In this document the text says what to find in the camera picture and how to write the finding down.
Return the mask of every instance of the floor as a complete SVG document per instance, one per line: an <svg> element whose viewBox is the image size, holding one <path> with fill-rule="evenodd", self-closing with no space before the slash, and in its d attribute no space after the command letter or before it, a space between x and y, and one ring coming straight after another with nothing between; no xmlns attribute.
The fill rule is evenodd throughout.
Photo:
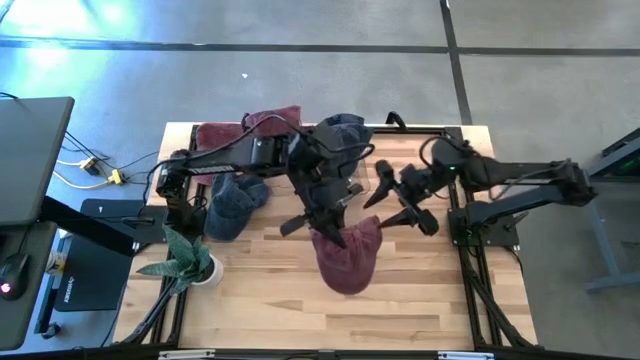
<svg viewBox="0 0 640 360"><path fill-rule="evenodd" d="M586 166L638 126L637 1L444 4L15 0L0 23L0 89L73 96L69 130L114 165L156 150L167 121L237 121L290 104L301 105L309 122L353 112L380 123L395 110L411 123L488 125L503 161L571 157ZM57 179L49 187L77 208L87 197L141 191L72 190ZM640 287L584 291L606 273L586 211L548 206L518 230L540 343L640 357ZM56 313L65 333L30 336L18 352L97 346L112 318Z"/></svg>

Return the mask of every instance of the black desk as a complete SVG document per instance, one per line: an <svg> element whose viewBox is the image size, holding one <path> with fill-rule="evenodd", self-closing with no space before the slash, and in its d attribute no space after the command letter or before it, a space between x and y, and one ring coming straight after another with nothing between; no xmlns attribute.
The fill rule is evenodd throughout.
<svg viewBox="0 0 640 360"><path fill-rule="evenodd" d="M2 327L0 350L16 349L24 341L56 225L103 248L134 254L131 236L46 196L73 104L70 97L0 100L0 234L9 234L2 240L0 260L18 249L22 237L16 234L30 227L27 237L33 240L25 246L33 252L29 290L17 300L0 300L0 316L11 313L15 320L0 317L11 324ZM45 296L36 333L49 326L50 304Z"/></svg>

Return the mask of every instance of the snake plant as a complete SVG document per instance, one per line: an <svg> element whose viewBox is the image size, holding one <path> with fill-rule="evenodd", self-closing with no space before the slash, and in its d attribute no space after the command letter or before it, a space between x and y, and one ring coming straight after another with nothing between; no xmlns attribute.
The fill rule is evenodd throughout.
<svg viewBox="0 0 640 360"><path fill-rule="evenodd" d="M164 226L164 233L173 259L149 264L137 272L143 275L168 276L177 278L171 288L171 295L183 292L194 282L206 280L213 273L213 261L209 257L209 248L202 246L202 236L193 244L177 231Z"/></svg>

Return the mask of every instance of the blue hat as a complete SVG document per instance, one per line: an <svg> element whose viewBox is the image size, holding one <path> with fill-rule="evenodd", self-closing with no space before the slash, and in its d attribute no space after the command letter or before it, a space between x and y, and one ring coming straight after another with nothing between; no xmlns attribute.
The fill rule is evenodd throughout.
<svg viewBox="0 0 640 360"><path fill-rule="evenodd" d="M215 176L204 233L214 240L235 240L253 211L268 199L269 188L262 178L232 173Z"/></svg>
<svg viewBox="0 0 640 360"><path fill-rule="evenodd" d="M364 118L353 114L337 114L323 120L329 125L330 129L339 140L340 147L355 145L360 143L369 143L373 137L373 129L364 125ZM342 154L332 158L323 166L328 169L337 169L338 166L351 159L356 159L362 152L363 148L345 151ZM344 165L340 172L340 178L331 179L325 185L319 186L311 190L312 199L325 207L332 207L339 199L348 195L347 186L349 186L348 178L351 177L358 167L358 163Z"/></svg>

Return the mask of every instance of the wooden tabletop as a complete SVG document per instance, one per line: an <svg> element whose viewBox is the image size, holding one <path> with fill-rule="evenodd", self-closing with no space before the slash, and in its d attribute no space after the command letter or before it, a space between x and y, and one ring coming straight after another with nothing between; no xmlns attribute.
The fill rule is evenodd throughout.
<svg viewBox="0 0 640 360"><path fill-rule="evenodd" d="M159 160L187 148L194 123L168 123ZM485 126L462 126L465 139L483 155L493 156ZM368 192L349 203L347 225L377 214L395 214L395 196L370 209L362 204L378 184L373 165L387 159L398 171L420 164L418 147L425 135L376 134L375 152L359 174ZM464 350L472 349L467 305L457 250L449 239L448 200L421 203L440 222L440 231L425 237L417 228L383 230L371 285L360 294L344 296L328 288L318 272L308 229L286 238L279 234L285 220L301 214L300 200L286 177L267 180L268 204L257 210L233 243L206 241L224 264L216 288L191 287L182 326L183 348ZM164 200L151 191L150 204ZM149 311L160 279L136 274L151 262L165 259L167 247L153 245L135 257L117 321L114 340L130 334ZM521 334L535 343L535 333L520 268L512 254L487 248L486 256L496 301ZM172 318L170 306L165 335ZM489 339L486 310L479 307Z"/></svg>

